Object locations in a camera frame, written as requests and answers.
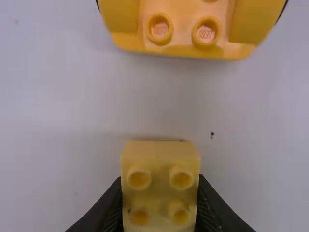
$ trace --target lego brick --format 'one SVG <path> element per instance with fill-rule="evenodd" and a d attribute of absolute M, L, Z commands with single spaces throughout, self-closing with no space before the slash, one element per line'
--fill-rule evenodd
<path fill-rule="evenodd" d="M 121 158 L 125 232 L 193 232 L 200 158 L 190 142 L 132 141 Z"/>
<path fill-rule="evenodd" d="M 98 0 L 98 5 L 124 50 L 239 60 L 270 32 L 285 1 Z"/>

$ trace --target yellow lego brick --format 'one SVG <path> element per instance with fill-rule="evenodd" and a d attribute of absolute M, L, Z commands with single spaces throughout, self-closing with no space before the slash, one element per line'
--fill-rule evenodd
<path fill-rule="evenodd" d="M 112 32 L 135 33 L 139 0 L 98 0 L 107 28 Z"/>
<path fill-rule="evenodd" d="M 193 232 L 200 158 L 190 142 L 132 141 L 121 158 L 125 232 Z"/>
<path fill-rule="evenodd" d="M 124 50 L 239 60 L 275 25 L 286 0 L 98 0 Z"/>
<path fill-rule="evenodd" d="M 230 42 L 259 44 L 274 27 L 286 0 L 236 0 Z"/>

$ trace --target white background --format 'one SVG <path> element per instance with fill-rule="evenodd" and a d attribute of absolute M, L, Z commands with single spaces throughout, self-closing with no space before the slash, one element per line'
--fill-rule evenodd
<path fill-rule="evenodd" d="M 2 0 L 0 231 L 63 232 L 132 138 L 192 140 L 254 229 L 307 230 L 308 9 L 290 1 L 254 54 L 226 62 L 123 52 L 95 0 Z"/>

